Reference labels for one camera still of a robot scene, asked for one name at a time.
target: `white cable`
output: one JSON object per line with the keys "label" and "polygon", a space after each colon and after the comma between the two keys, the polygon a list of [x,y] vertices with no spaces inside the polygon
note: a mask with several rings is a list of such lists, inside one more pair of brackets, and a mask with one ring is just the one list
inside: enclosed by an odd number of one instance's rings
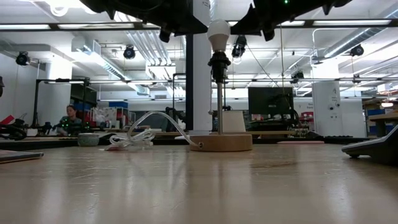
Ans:
{"label": "white cable", "polygon": [[196,144],[193,141],[191,141],[191,139],[187,136],[187,134],[185,134],[185,132],[180,128],[180,126],[169,115],[162,113],[162,112],[158,112],[158,111],[150,111],[150,112],[146,113],[144,116],[142,116],[140,119],[138,119],[130,127],[129,131],[127,132],[127,137],[117,136],[117,135],[111,136],[109,139],[109,141],[111,142],[111,145],[108,146],[108,148],[106,150],[110,150],[114,147],[125,148],[128,146],[141,146],[141,147],[153,146],[153,142],[151,142],[151,141],[152,141],[152,139],[155,138],[156,132],[152,129],[146,129],[145,131],[143,131],[135,136],[131,136],[133,130],[138,126],[138,124],[143,122],[147,117],[149,117],[152,114],[159,114],[159,115],[166,117],[177,128],[179,133],[182,134],[182,136],[185,138],[185,140],[187,140],[189,142],[190,145],[196,146],[196,147],[203,147],[202,143]]}

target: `table surface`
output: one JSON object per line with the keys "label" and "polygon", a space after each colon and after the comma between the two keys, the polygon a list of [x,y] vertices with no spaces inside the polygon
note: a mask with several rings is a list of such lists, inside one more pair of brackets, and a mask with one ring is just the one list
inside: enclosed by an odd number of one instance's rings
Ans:
{"label": "table surface", "polygon": [[398,223],[397,168],[339,145],[40,151],[0,165],[1,223]]}
{"label": "table surface", "polygon": [[389,114],[380,114],[380,115],[369,116],[369,120],[371,120],[371,121],[384,120],[384,119],[398,119],[398,113],[389,113]]}

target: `person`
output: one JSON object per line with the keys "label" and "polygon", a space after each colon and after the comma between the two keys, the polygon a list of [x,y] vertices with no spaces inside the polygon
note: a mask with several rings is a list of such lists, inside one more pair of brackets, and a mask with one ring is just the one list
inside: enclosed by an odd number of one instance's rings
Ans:
{"label": "person", "polygon": [[[63,116],[60,120],[60,124],[68,123],[70,126],[79,126],[81,125],[81,119],[76,117],[76,108],[73,105],[68,105],[67,106],[67,115],[68,116]],[[68,131],[63,128],[63,127],[58,127],[57,128],[57,133],[63,135],[63,136],[68,136]]]}

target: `ceiling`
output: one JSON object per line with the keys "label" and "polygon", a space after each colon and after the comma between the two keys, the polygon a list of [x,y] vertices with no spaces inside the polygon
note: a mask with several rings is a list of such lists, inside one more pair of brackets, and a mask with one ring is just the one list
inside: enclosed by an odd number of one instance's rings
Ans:
{"label": "ceiling", "polygon": [[[250,5],[249,0],[216,0],[215,18],[236,21],[242,18]],[[386,9],[397,8],[396,0],[353,0],[342,8],[332,9],[329,16],[325,16],[321,9],[314,10],[297,19],[380,19],[379,15]],[[0,21],[2,23],[30,23],[30,22],[112,22],[106,13],[88,14],[83,9],[71,8],[62,17],[53,16],[50,7],[43,1],[29,0],[2,0],[0,1]],[[314,30],[311,29],[282,29],[275,31],[275,38],[265,42],[263,37],[247,36],[248,46],[242,56],[240,64],[233,64],[229,67],[230,78],[279,78],[280,74],[290,75],[296,68],[287,70],[303,55],[311,55],[313,49],[327,49],[349,36],[356,29],[338,30]],[[353,72],[371,72],[374,68],[381,67],[383,61],[389,60],[388,66],[384,66],[375,72],[367,73],[370,77],[398,77],[398,60],[394,58],[398,50],[396,39],[397,28],[386,29],[374,37],[362,43],[365,54],[359,58],[338,56],[340,77],[352,77]],[[126,45],[132,42],[124,31],[102,31],[102,32],[3,32],[0,33],[0,46],[21,45],[21,44],[47,44],[70,58],[76,66],[73,67],[74,77],[90,77],[92,80],[104,80],[109,78],[106,70],[98,64],[85,60],[78,52],[71,51],[72,39],[83,35],[88,39],[97,40],[101,46],[101,54],[107,60],[113,62],[118,68],[126,73],[134,71],[133,79],[147,79],[145,58],[137,51],[134,60],[126,60],[123,51]],[[227,55],[231,58],[231,48],[234,44],[235,36],[231,36],[228,41]],[[184,59],[182,38],[172,37],[168,44],[163,43],[172,61]],[[8,52],[17,54],[17,50]],[[158,50],[153,47],[155,54],[159,55]],[[37,59],[47,59],[48,54],[34,55]],[[312,67],[309,63],[301,66],[300,69],[306,77],[312,77]],[[271,83],[230,83],[227,88],[245,88],[251,86],[272,85]],[[363,84],[362,87],[372,89],[380,82]],[[353,86],[352,83],[341,83],[341,86]],[[152,87],[151,90],[162,89],[159,86]],[[106,85],[102,91],[126,91],[132,90],[128,86]]]}

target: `light bulb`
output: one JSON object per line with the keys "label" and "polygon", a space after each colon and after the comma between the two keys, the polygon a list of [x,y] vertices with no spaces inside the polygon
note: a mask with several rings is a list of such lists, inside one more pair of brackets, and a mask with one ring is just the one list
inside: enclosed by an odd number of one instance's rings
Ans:
{"label": "light bulb", "polygon": [[384,107],[384,108],[387,108],[387,107],[394,106],[394,104],[390,103],[390,102],[385,102],[385,103],[381,103],[381,106]]}
{"label": "light bulb", "polygon": [[207,38],[214,52],[226,50],[226,43],[230,35],[229,24],[222,19],[211,22],[207,31]]}

